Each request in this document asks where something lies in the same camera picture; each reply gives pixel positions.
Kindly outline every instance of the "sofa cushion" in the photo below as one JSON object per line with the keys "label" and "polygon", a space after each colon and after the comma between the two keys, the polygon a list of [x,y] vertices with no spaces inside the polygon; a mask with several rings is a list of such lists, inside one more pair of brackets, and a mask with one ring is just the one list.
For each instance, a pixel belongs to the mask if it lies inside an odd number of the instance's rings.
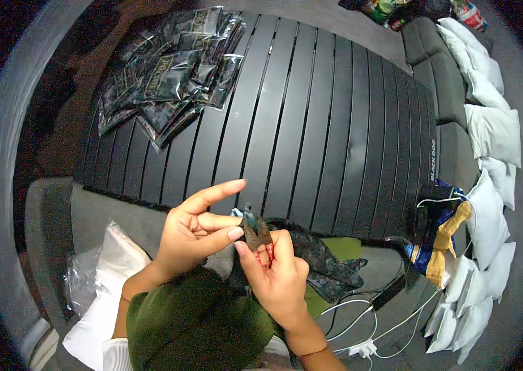
{"label": "sofa cushion", "polygon": [[435,54],[414,67],[414,78],[433,92],[437,124],[457,122],[467,129],[463,78],[452,57]]}
{"label": "sofa cushion", "polygon": [[470,137],[456,122],[437,126],[436,129],[440,146],[438,178],[468,193],[479,174]]}
{"label": "sofa cushion", "polygon": [[406,49],[406,62],[414,67],[437,53],[451,56],[449,49],[436,32],[436,25],[428,18],[417,18],[401,28]]}

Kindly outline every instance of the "black slatted table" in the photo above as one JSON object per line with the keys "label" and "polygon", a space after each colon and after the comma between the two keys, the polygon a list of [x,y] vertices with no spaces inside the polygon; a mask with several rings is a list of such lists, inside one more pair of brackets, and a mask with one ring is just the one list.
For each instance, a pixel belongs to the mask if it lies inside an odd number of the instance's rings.
{"label": "black slatted table", "polygon": [[245,60],[224,112],[206,109],[160,153],[133,120],[86,126],[77,180],[87,188],[175,207],[210,185],[247,188],[211,207],[282,217],[322,234],[404,236],[432,180],[432,94],[366,48],[317,27],[242,13]]}

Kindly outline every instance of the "fingernail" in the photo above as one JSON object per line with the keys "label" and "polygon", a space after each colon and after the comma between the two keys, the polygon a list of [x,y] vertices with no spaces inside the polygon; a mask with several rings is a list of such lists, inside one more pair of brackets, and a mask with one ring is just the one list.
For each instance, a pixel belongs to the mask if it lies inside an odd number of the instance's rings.
{"label": "fingernail", "polygon": [[235,248],[237,253],[239,253],[239,256],[243,256],[247,253],[247,245],[244,244],[243,241],[236,241],[235,242]]}
{"label": "fingernail", "polygon": [[233,229],[228,231],[228,238],[231,240],[236,240],[241,238],[241,236],[244,234],[243,228],[241,227],[234,227]]}

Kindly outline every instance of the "hand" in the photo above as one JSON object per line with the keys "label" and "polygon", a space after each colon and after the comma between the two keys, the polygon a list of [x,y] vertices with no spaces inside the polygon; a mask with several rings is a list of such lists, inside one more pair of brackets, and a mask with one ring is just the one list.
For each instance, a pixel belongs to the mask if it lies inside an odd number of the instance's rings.
{"label": "hand", "polygon": [[309,264],[295,257],[288,231],[278,230],[270,234],[274,241],[275,256],[270,270],[266,271],[259,264],[246,243],[237,241],[235,248],[261,306],[285,330],[294,330],[302,318],[309,316],[305,302]]}
{"label": "hand", "polygon": [[168,213],[153,262],[167,281],[195,268],[243,235],[238,227],[241,218],[215,215],[206,209],[240,192],[245,185],[246,180],[240,179],[203,189]]}

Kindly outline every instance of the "white sleeve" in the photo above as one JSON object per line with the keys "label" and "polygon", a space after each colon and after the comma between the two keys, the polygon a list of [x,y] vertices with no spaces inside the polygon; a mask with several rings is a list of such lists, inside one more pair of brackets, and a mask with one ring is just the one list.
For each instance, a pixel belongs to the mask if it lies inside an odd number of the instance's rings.
{"label": "white sleeve", "polygon": [[132,371],[126,338],[109,339],[103,343],[103,371]]}

